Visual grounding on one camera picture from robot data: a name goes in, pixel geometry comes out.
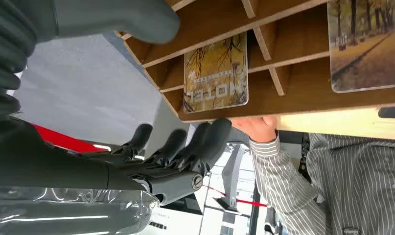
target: gray carpet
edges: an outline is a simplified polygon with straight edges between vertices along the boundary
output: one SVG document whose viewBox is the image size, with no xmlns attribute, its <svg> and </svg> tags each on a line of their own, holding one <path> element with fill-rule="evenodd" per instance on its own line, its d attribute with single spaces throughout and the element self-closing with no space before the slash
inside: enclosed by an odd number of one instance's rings
<svg viewBox="0 0 395 235">
<path fill-rule="evenodd" d="M 154 121 L 161 95 L 103 35 L 40 44 L 27 66 L 14 93 L 19 118 L 112 144 Z"/>
</svg>

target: man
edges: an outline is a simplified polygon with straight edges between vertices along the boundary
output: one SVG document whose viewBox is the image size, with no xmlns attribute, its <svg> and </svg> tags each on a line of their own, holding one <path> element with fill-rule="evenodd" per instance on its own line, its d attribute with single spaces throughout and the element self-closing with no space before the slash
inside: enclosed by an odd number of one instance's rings
<svg viewBox="0 0 395 235">
<path fill-rule="evenodd" d="M 395 235 L 395 141 L 310 134 L 309 184 L 279 149 L 275 117 L 235 118 L 256 183 L 289 234 Z"/>
</svg>

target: shirt sleeve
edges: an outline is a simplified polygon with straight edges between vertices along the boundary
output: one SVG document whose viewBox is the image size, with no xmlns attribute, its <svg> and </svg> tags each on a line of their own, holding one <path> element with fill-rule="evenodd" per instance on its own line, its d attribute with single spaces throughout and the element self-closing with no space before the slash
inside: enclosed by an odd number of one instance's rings
<svg viewBox="0 0 395 235">
<path fill-rule="evenodd" d="M 279 137 L 270 143 L 250 144 L 259 193 L 275 208 L 289 234 L 329 234 L 331 225 L 326 224 L 324 210 L 314 201 L 318 192 L 279 149 Z"/>
</svg>

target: plastic cover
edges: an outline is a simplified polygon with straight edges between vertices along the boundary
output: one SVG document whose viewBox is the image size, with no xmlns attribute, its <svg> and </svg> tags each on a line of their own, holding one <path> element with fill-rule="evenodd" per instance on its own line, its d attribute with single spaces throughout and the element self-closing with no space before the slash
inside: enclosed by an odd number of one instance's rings
<svg viewBox="0 0 395 235">
<path fill-rule="evenodd" d="M 141 191 L 0 187 L 0 235 L 129 235 L 159 206 Z"/>
</svg>

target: red stripe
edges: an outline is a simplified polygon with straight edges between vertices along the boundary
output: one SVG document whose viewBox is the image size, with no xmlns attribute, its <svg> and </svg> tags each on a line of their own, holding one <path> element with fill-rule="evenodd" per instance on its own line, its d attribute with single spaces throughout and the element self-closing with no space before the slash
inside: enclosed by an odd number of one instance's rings
<svg viewBox="0 0 395 235">
<path fill-rule="evenodd" d="M 225 194 L 224 192 L 221 192 L 221 191 L 219 191 L 219 190 L 217 190 L 217 189 L 214 189 L 214 188 L 209 187 L 209 186 L 206 186 L 206 185 L 203 185 L 203 186 L 205 186 L 205 187 L 207 187 L 207 188 L 209 188 L 209 189 L 212 189 L 212 190 L 214 190 L 214 191 L 216 191 L 216 192 L 222 194 L 223 196 L 226 196 L 226 194 Z M 245 200 L 240 200 L 240 199 L 236 199 L 236 202 L 251 204 L 251 205 L 256 206 L 256 207 L 268 207 L 268 205 L 262 204 L 262 203 L 260 203 L 260 202 L 251 202 L 251 201 L 245 201 Z"/>
<path fill-rule="evenodd" d="M 78 153 L 106 151 L 103 148 L 97 148 L 90 143 L 86 143 L 70 136 L 63 135 L 59 132 L 49 130 L 36 124 L 32 125 L 36 128 L 37 132 L 39 132 L 39 135 L 44 141 L 50 142 L 55 146 L 69 149 Z"/>
</svg>

